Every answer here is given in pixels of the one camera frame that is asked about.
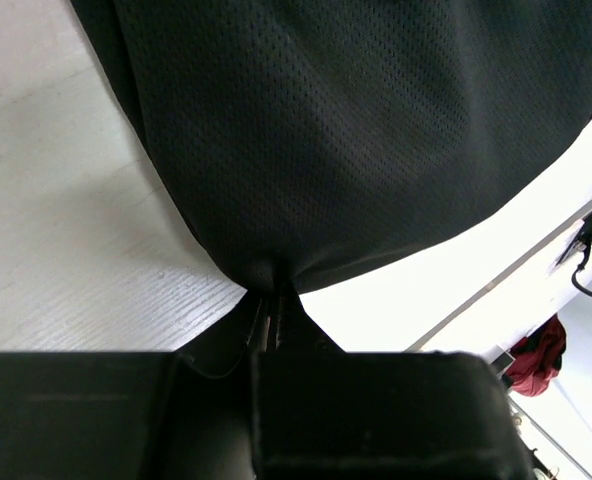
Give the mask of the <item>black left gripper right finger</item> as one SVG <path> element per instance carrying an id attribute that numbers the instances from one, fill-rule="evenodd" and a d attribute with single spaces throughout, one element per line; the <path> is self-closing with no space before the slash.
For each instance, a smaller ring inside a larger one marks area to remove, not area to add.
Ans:
<path id="1" fill-rule="evenodd" d="M 260 479 L 530 479 L 506 392 L 466 353 L 347 353 L 284 287 L 251 361 Z"/>

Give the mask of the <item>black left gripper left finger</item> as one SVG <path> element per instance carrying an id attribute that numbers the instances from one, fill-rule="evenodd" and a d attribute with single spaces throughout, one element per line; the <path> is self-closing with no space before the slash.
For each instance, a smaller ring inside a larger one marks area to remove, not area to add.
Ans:
<path id="1" fill-rule="evenodd" d="M 246 294 L 172 352 L 0 352 L 0 479 L 250 479 Z"/>

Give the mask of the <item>black t shirt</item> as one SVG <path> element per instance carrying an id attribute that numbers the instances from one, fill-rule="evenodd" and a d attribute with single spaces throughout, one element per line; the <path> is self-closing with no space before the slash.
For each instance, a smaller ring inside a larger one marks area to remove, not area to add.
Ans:
<path id="1" fill-rule="evenodd" d="M 592 1 L 77 1 L 194 237 L 305 293 L 487 219 L 592 118 Z"/>

